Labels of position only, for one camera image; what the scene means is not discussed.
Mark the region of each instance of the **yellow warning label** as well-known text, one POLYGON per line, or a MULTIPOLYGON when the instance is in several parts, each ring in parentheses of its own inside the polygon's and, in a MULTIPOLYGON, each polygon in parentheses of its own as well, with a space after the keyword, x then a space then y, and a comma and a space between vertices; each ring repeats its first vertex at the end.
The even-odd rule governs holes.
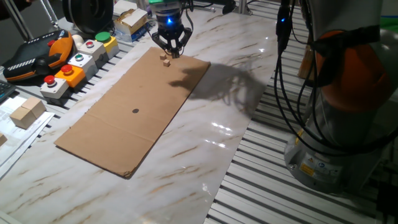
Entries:
POLYGON ((311 167, 305 165, 304 163, 301 164, 300 170, 303 171, 304 173, 310 175, 312 177, 314 169, 311 167))
MULTIPOLYGON (((300 130, 300 131, 298 131, 298 136, 300 136, 301 137, 301 135, 303 134, 303 132, 304 132, 304 130, 300 130)), ((299 138, 296 138, 296 141, 295 141, 295 145, 297 145, 299 143, 299 138)))

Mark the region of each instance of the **marble surface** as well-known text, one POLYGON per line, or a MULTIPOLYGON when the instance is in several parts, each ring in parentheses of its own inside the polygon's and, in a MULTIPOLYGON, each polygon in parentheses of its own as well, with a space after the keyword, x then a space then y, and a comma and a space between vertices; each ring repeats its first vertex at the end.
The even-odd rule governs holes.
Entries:
POLYGON ((21 223, 204 222, 274 70, 275 21, 221 12, 190 15, 195 28, 184 54, 211 67, 136 173, 122 179, 53 142, 155 45, 148 37, 0 180, 0 211, 21 223))

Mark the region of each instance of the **small wooden block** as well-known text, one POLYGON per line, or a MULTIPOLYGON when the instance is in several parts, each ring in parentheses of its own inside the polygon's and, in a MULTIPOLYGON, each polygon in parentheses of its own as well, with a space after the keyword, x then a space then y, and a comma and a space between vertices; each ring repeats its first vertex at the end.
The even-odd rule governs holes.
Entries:
POLYGON ((170 61, 169 60, 164 60, 163 61, 163 66, 165 66, 165 67, 169 67, 170 66, 170 61))
POLYGON ((7 141, 6 136, 0 133, 0 146, 6 143, 6 141, 7 141))
POLYGON ((43 102, 36 97, 30 97, 21 107, 31 110, 36 119, 45 112, 43 102))
POLYGON ((10 114, 10 118, 12 122, 14 122, 15 126, 25 130, 28 129, 36 120, 36 117, 31 110, 21 106, 10 114))
POLYGON ((161 59, 161 60, 166 60, 166 59, 167 59, 167 54, 166 54, 166 53, 162 53, 162 54, 160 55, 160 59, 161 59))

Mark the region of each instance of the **metal grating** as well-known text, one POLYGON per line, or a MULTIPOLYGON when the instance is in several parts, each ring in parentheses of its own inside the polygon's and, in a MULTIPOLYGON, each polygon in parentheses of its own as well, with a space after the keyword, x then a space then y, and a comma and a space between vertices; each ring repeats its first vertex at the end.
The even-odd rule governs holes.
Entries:
MULTIPOLYGON (((254 2, 249 7, 254 16, 276 20, 279 5, 274 2, 254 2)), ((299 8, 294 14, 294 29, 297 37, 306 42, 308 32, 299 8)), ((304 82, 297 77, 304 49, 304 45, 291 37, 282 57, 285 89, 294 108, 304 82)), ((310 94, 311 88, 306 88, 300 104, 301 111, 305 111, 310 94)), ((279 98, 284 106, 281 96, 279 90, 279 98)), ((288 111, 285 113, 288 119, 293 120, 288 111)), ((292 124, 294 128, 299 128, 297 123, 292 124)), ((376 211, 378 189, 369 184, 356 195, 343 193, 334 196, 314 191, 297 181, 287 170, 283 155, 291 136, 277 107, 272 77, 224 176, 205 223, 395 223, 394 217, 376 211)), ((392 154, 395 157, 398 155, 396 151, 392 154)))

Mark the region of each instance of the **cardboard sheet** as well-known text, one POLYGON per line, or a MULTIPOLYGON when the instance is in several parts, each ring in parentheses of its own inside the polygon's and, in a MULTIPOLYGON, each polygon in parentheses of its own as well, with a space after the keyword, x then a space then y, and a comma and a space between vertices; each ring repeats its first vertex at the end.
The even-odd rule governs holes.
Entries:
POLYGON ((181 56, 164 67, 150 48, 55 144, 110 172, 130 177, 210 62, 181 56))

